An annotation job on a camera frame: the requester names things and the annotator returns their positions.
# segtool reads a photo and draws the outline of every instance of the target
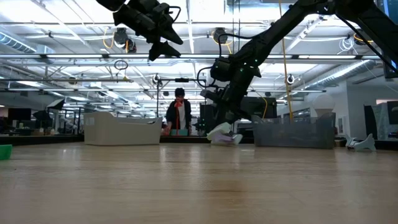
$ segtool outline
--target person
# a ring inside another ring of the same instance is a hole
[[[188,130],[188,135],[191,134],[191,103],[184,97],[185,91],[183,88],[175,89],[175,100],[171,102],[166,112],[167,127],[165,134],[168,134],[171,129],[185,129]]]

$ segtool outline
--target wooden tabletop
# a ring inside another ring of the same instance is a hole
[[[15,147],[0,223],[398,223],[398,153],[209,144]]]

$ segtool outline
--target black jacket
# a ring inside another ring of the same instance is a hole
[[[173,101],[169,108],[167,109],[166,112],[166,119],[167,122],[173,123],[172,129],[180,129],[180,125],[178,124],[177,127],[177,115],[178,115],[178,108],[174,107],[175,101]],[[188,100],[184,100],[184,107],[185,107],[185,121],[187,122],[185,124],[185,127],[188,129],[189,123],[192,120],[192,115],[191,115],[191,103]]]

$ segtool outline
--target green container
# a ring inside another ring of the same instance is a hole
[[[178,131],[178,134],[177,134],[177,130],[176,129],[172,129],[172,131],[170,132],[170,135],[171,136],[188,136],[188,130],[180,129]]]
[[[9,159],[11,157],[12,145],[0,146],[0,160]]]

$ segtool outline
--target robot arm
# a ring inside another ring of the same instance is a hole
[[[154,61],[160,55],[181,56],[180,52],[171,47],[167,41],[161,42],[163,37],[176,44],[183,44],[182,39],[173,30],[172,24],[177,19],[173,19],[170,8],[180,7],[169,6],[166,3],[159,3],[156,0],[131,0],[125,4],[126,0],[97,0],[105,8],[113,11],[114,24],[121,23],[136,31],[136,35],[142,35],[148,43],[153,44],[149,50],[149,60]]]
[[[251,119],[240,109],[240,102],[247,95],[254,76],[261,77],[258,66],[272,48],[309,14],[336,14],[344,21],[357,23],[391,59],[398,62],[398,26],[376,7],[373,0],[298,0],[268,30],[254,36],[241,50],[228,58],[216,59],[211,77],[229,84],[223,91],[203,90],[201,95],[216,103],[217,124],[233,123],[239,118]]]

